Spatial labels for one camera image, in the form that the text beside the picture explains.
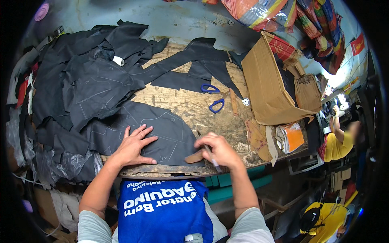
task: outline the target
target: barcode label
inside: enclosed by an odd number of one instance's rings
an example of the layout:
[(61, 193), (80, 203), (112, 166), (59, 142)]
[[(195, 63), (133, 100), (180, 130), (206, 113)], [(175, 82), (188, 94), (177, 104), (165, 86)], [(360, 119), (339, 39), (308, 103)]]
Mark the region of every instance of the barcode label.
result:
[(306, 82), (306, 84), (309, 84), (310, 81), (311, 81), (310, 76), (304, 76), (304, 77), (301, 77), (301, 78), (297, 79), (297, 84), (302, 84), (302, 83), (305, 83), (305, 82)]

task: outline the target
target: yellow shirt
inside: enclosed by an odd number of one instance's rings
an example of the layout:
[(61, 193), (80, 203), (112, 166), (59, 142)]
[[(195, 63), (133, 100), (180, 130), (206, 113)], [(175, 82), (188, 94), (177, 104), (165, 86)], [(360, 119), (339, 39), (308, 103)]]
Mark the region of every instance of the yellow shirt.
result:
[(320, 209), (319, 220), (316, 225), (325, 224), (324, 226), (318, 227), (317, 229), (312, 229), (309, 234), (315, 235), (309, 243), (324, 243), (326, 242), (335, 232), (337, 232), (338, 228), (344, 224), (347, 209), (340, 206), (340, 204), (336, 203), (312, 203), (306, 210), (310, 210), (311, 208), (318, 208), (320, 205), (323, 207)]
[(330, 162), (333, 159), (341, 159), (346, 156), (354, 146), (353, 138), (345, 131), (343, 143), (341, 143), (334, 133), (328, 134), (326, 151), (324, 152), (324, 161)]

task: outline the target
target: worn wooden tabletop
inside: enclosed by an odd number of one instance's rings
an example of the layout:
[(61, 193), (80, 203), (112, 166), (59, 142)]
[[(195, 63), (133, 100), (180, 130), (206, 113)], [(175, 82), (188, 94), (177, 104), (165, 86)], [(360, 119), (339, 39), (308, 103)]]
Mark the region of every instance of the worn wooden tabletop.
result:
[[(168, 43), (165, 49), (158, 54), (155, 54), (153, 58), (143, 65), (143, 68), (148, 67), (153, 63), (157, 63), (162, 59), (165, 59), (178, 51), (182, 51), (185, 45)], [(243, 72), (233, 63), (226, 63), (228, 73), (231, 76), (232, 81), (243, 97), (249, 98), (246, 82)], [(187, 73), (191, 63), (187, 63), (180, 66), (173, 71)], [(228, 91), (228, 88), (221, 84), (218, 80), (212, 77), (212, 85), (219, 88), (221, 92)], [(247, 142), (247, 130), (244, 124), (246, 119), (253, 117), (251, 106), (245, 106), (241, 99), (236, 97), (236, 103), (239, 116), (234, 116), (231, 106), (230, 98), (225, 99), (225, 104), (220, 112), (214, 114), (208, 106), (215, 100), (221, 98), (218, 94), (202, 94), (193, 91), (187, 91), (180, 89), (169, 89), (164, 87), (146, 85), (145, 89), (139, 90), (132, 101), (146, 103), (148, 105), (161, 107), (171, 110), (172, 113), (179, 115), (188, 126), (192, 129), (195, 135), (196, 130), (199, 130), (202, 135), (208, 132), (214, 132), (218, 135), (223, 135), (226, 140), (233, 146), (242, 158), (246, 168), (253, 168), (268, 164), (269, 162), (262, 161), (257, 155), (256, 151), (250, 151), (250, 145)], [(307, 141), (307, 134), (304, 127), (304, 122), (299, 121), (303, 131), (304, 140)], [(291, 154), (284, 154), (278, 150), (278, 160), (282, 160), (288, 156), (299, 153), (308, 148), (308, 143), (305, 142), (297, 150)], [(102, 160), (105, 161), (107, 156), (102, 156)], [(224, 173), (228, 172), (227, 168), (222, 166)], [(206, 177), (216, 175), (216, 169), (208, 161), (205, 162), (205, 167), (201, 166), (166, 166), (161, 164), (156, 165), (140, 165), (140, 166), (127, 166), (123, 168), (119, 176), (132, 179), (163, 179), (173, 180), (175, 176), (185, 175), (186, 178), (194, 177)]]

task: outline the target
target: blue scissors handle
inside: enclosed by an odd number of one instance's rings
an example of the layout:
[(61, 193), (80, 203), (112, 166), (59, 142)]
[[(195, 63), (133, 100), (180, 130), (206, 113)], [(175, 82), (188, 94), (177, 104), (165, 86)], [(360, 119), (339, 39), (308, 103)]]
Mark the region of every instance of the blue scissors handle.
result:
[[(221, 103), (220, 109), (214, 110), (213, 107), (214, 107), (215, 105), (219, 104), (219, 103)], [(223, 106), (224, 106), (224, 99), (219, 99), (219, 100), (214, 101), (214, 102), (212, 103), (212, 105), (210, 105), (208, 108), (209, 108), (210, 111), (212, 111), (213, 113), (216, 114), (216, 113), (218, 113), (218, 112), (223, 108)]]
[[(212, 88), (214, 90), (204, 89), (204, 87), (209, 87), (209, 88)], [(210, 85), (210, 84), (202, 84), (201, 85), (201, 91), (205, 92), (205, 93), (209, 93), (209, 94), (220, 93), (220, 90), (218, 88), (216, 88), (215, 86)]]

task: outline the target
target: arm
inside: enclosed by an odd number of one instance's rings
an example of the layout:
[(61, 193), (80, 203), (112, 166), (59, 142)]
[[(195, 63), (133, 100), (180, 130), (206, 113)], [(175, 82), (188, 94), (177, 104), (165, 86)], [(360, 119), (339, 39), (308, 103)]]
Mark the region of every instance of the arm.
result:
[(340, 130), (340, 123), (339, 123), (339, 107), (337, 105), (335, 105), (333, 107), (334, 111), (335, 111), (335, 116), (332, 118), (333, 119), (333, 131), (331, 130), (331, 132), (333, 132), (335, 134), (335, 137), (341, 142), (343, 143), (343, 139), (344, 139), (344, 131)]
[(143, 124), (131, 135), (129, 135), (130, 127), (126, 128), (121, 145), (108, 158), (103, 168), (85, 190), (79, 206), (80, 212), (83, 210), (91, 211), (105, 219), (109, 192), (120, 170), (128, 165), (157, 163), (153, 158), (140, 156), (140, 151), (144, 146), (158, 139), (156, 136), (143, 139), (152, 131), (152, 126), (145, 128), (146, 124)]
[[(195, 142), (195, 147), (207, 144), (212, 147), (212, 156), (219, 165), (227, 166), (230, 170), (232, 195), (237, 219), (249, 208), (259, 208), (258, 197), (247, 175), (246, 167), (236, 151), (228, 144), (223, 136), (208, 133)], [(203, 150), (203, 157), (211, 161), (207, 151)]]

